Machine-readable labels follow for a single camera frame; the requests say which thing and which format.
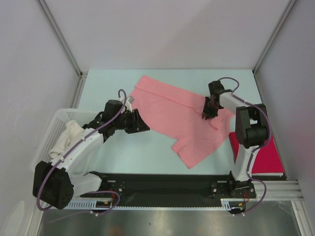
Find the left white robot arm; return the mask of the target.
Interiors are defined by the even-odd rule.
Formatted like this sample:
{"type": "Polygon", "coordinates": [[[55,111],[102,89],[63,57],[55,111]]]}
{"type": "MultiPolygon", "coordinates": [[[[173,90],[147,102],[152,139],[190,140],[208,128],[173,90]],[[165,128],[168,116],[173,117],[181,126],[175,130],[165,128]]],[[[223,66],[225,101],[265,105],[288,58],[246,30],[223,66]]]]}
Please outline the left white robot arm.
{"type": "Polygon", "coordinates": [[[39,210],[51,207],[64,209],[74,197],[85,194],[112,198],[116,207],[121,194],[113,191],[105,174],[96,171],[79,171],[88,157],[106,142],[117,130],[128,134],[149,131],[137,109],[121,112],[100,112],[84,125],[83,135],[50,162],[40,161],[35,168],[32,194],[39,210]]]}

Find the pink t shirt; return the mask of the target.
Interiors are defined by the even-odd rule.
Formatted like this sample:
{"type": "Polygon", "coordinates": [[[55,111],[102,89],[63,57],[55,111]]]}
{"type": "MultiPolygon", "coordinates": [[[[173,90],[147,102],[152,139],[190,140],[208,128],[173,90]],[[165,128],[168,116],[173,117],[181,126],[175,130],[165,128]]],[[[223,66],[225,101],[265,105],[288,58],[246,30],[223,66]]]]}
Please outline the pink t shirt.
{"type": "Polygon", "coordinates": [[[222,109],[217,117],[203,119],[203,95],[142,76],[130,96],[151,130],[176,140],[171,148],[189,169],[215,152],[230,133],[234,114],[222,109]]]}

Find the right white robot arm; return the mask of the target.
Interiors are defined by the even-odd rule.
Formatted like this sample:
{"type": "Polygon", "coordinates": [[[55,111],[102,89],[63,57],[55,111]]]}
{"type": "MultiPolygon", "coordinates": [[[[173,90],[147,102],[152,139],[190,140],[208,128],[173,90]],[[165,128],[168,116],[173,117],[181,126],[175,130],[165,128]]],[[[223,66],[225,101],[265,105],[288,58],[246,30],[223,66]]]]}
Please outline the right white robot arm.
{"type": "Polygon", "coordinates": [[[210,89],[205,98],[203,119],[213,119],[219,110],[226,108],[235,117],[235,133],[239,149],[234,168],[231,171],[234,181],[228,183],[227,192],[239,197],[245,191],[242,182],[252,177],[252,167],[261,148],[271,139],[271,127],[264,104],[254,105],[238,97],[230,89],[210,89]]]}

